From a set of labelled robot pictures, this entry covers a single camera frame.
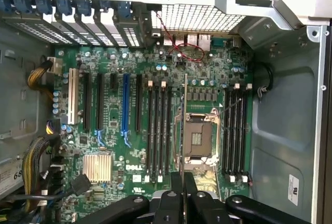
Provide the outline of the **black RAM slot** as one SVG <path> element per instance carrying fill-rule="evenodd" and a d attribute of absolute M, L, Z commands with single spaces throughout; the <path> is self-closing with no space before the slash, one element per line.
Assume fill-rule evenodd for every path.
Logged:
<path fill-rule="evenodd" d="M 153 178 L 157 180 L 157 147 L 158 147 L 158 110 L 159 110 L 159 87 L 155 86 L 155 102 L 154 102 L 154 161 L 153 161 Z"/>
<path fill-rule="evenodd" d="M 240 172 L 241 172 L 241 149 L 242 149 L 242 103 L 243 103 L 243 93 L 239 91 L 239 135 L 238 135 L 238 166 L 237 166 L 237 180 L 240 180 Z"/>
<path fill-rule="evenodd" d="M 172 98 L 172 87 L 168 87 L 167 93 L 167 134 L 166 134 L 166 153 L 165 153 L 165 174 L 169 174 L 170 164 L 170 137 L 171 137 L 171 98 Z"/>
<path fill-rule="evenodd" d="M 163 142 L 164 142 L 164 105 L 165 105 L 166 82 L 161 82 L 161 108 L 160 108 L 160 159 L 159 159 L 159 182 L 162 182 L 163 171 Z"/>
<path fill-rule="evenodd" d="M 228 174 L 228 139 L 229 139 L 229 100 L 230 100 L 230 94 L 229 91 L 226 90 L 225 92 L 225 107 L 227 108 L 225 111 L 225 168 L 224 168 L 224 172 L 225 175 Z"/>
<path fill-rule="evenodd" d="M 150 172 L 150 142 L 151 142 L 151 115 L 152 115 L 152 102 L 153 102 L 153 81 L 148 81 L 148 129 L 147 129 L 147 162 L 146 162 L 146 179 L 149 181 L 149 172 Z"/>
<path fill-rule="evenodd" d="M 242 113 L 243 113 L 243 119 L 242 119 L 242 162 L 241 162 L 241 174 L 242 174 L 242 181 L 244 183 L 248 182 L 248 172 L 246 169 L 246 145 L 247 145 L 247 97 L 248 92 L 245 89 L 243 91 L 243 105 L 242 105 Z"/>
<path fill-rule="evenodd" d="M 236 124 L 236 101 L 237 101 L 237 93 L 235 90 L 232 91 L 232 103 L 234 103 L 232 110 L 231 110 L 231 141 L 232 141 L 232 151 L 231 151 L 231 166 L 230 166 L 230 174 L 234 175 L 234 161 L 235 161 L 235 124 Z"/>

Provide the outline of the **metal socket cover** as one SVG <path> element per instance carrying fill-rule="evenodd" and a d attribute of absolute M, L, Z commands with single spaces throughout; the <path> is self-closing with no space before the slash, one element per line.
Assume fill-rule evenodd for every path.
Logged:
<path fill-rule="evenodd" d="M 198 190 L 212 192 L 220 199 L 219 185 L 214 170 L 203 170 L 195 167 L 192 173 Z"/>

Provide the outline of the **CPU socket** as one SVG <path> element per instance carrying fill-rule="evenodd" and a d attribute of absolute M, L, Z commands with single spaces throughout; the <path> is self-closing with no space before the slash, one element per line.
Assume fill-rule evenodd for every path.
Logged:
<path fill-rule="evenodd" d="M 212 170 L 220 161 L 221 127 L 219 111 L 213 107 L 207 113 L 186 113 L 185 171 L 195 167 Z M 173 120 L 173 158 L 181 169 L 181 109 Z"/>

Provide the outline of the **green Dell motherboard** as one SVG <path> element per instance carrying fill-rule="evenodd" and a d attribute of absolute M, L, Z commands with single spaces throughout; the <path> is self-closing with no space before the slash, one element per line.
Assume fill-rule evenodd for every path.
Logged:
<path fill-rule="evenodd" d="M 156 191 L 171 188 L 171 173 L 179 172 L 173 158 L 173 120 L 182 106 L 184 76 L 188 74 L 187 108 L 190 113 L 207 113 L 213 107 L 219 112 L 225 109 L 225 92 L 242 93 L 247 97 L 247 145 L 246 169 L 248 172 L 248 149 L 250 145 L 252 73 L 248 67 L 252 52 L 245 45 L 235 45 L 232 40 L 213 38 L 206 50 L 179 41 L 176 47 L 164 41 L 149 48 L 103 48 L 103 47 L 61 47 L 55 51 L 56 58 L 62 63 L 61 72 L 54 78 L 53 124 L 61 132 L 62 143 L 59 147 L 61 162 L 64 164 L 60 175 L 54 179 L 64 189 L 82 173 L 84 155 L 105 154 L 112 156 L 112 179 L 109 183 L 91 183 L 85 193 L 71 195 L 58 202 L 48 204 L 48 216 L 54 224 L 72 224 L 112 203 L 129 195 L 139 194 L 148 199 Z M 69 69 L 79 70 L 78 123 L 68 124 L 68 79 Z M 90 130 L 83 130 L 84 117 L 84 73 L 91 74 L 91 119 Z M 104 74 L 103 127 L 96 129 L 97 74 Z M 110 74 L 116 73 L 118 89 L 110 89 Z M 129 125 L 122 131 L 123 75 L 130 74 Z M 135 130 L 136 75 L 143 76 L 141 131 Z M 151 115 L 150 172 L 146 179 L 147 129 L 148 129 L 148 81 L 153 81 L 153 102 Z M 160 108 L 161 82 L 166 82 L 164 105 L 164 142 L 162 182 L 159 182 L 160 159 Z M 158 147 L 157 180 L 153 178 L 154 161 L 154 102 L 155 86 L 159 87 L 158 110 Z M 169 174 L 165 174 L 165 153 L 167 134 L 167 93 L 172 87 L 171 98 L 171 137 Z M 236 105 L 235 124 L 235 161 L 234 175 L 231 166 L 231 110 L 229 110 L 228 174 L 225 175 L 225 113 L 220 116 L 221 149 L 220 161 L 212 170 L 216 173 L 220 200 L 234 194 L 248 195 L 251 182 L 237 180 L 239 104 Z"/>

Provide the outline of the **silver finned heat sink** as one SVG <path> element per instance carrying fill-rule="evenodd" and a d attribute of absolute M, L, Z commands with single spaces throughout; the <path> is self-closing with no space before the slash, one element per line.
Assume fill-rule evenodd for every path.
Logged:
<path fill-rule="evenodd" d="M 84 155 L 82 173 L 91 183 L 109 183 L 112 179 L 112 156 L 105 154 Z"/>

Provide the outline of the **thin metal locking lever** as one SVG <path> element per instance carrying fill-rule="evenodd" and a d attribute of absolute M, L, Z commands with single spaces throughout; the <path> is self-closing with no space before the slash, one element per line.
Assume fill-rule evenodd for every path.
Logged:
<path fill-rule="evenodd" d="M 227 112 L 228 110 L 239 104 L 240 102 L 242 102 L 242 98 L 236 100 L 234 103 L 231 103 L 228 107 L 223 109 L 218 115 L 221 116 L 222 114 L 224 114 L 225 112 Z"/>

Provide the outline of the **long black expansion slot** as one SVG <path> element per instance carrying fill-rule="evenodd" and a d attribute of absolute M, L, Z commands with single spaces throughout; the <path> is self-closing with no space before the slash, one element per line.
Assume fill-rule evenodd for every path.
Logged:
<path fill-rule="evenodd" d="M 83 130 L 89 132 L 90 119 L 91 119 L 91 74 L 84 73 L 84 117 L 83 117 Z"/>
<path fill-rule="evenodd" d="M 96 103 L 96 129 L 103 127 L 103 108 L 104 108 L 104 74 L 97 74 L 97 103 Z"/>
<path fill-rule="evenodd" d="M 135 110 L 135 130 L 141 131 L 141 108 L 142 108 L 142 91 L 143 91 L 143 76 L 142 74 L 136 75 L 136 110 Z"/>

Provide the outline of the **blue expansion slot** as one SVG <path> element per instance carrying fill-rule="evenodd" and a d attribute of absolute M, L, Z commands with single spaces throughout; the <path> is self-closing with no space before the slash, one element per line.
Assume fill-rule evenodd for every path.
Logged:
<path fill-rule="evenodd" d="M 130 74 L 123 75 L 122 131 L 126 133 L 129 125 Z"/>

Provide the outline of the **grey metal PC case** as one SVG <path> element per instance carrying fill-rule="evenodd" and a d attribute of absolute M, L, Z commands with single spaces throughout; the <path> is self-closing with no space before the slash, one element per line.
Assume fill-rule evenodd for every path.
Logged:
<path fill-rule="evenodd" d="M 253 56 L 248 195 L 311 224 L 332 224 L 332 0 L 91 0 L 91 16 L 0 10 L 0 162 L 22 156 L 23 185 L 0 200 L 0 224 L 54 224 L 48 204 L 64 189 L 61 132 L 52 128 L 61 47 L 149 48 L 213 38 Z M 132 17 L 118 14 L 129 1 Z"/>

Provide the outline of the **white expansion slot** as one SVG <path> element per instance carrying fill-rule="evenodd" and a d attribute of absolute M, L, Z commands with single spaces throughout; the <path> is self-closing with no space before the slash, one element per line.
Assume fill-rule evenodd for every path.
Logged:
<path fill-rule="evenodd" d="M 68 124 L 78 123 L 79 70 L 69 69 L 68 79 Z"/>

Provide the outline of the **silver power supply unit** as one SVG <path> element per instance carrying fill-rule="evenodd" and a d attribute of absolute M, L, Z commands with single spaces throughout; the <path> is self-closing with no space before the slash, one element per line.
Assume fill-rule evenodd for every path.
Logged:
<path fill-rule="evenodd" d="M 23 185 L 22 156 L 17 155 L 0 162 L 0 200 Z"/>

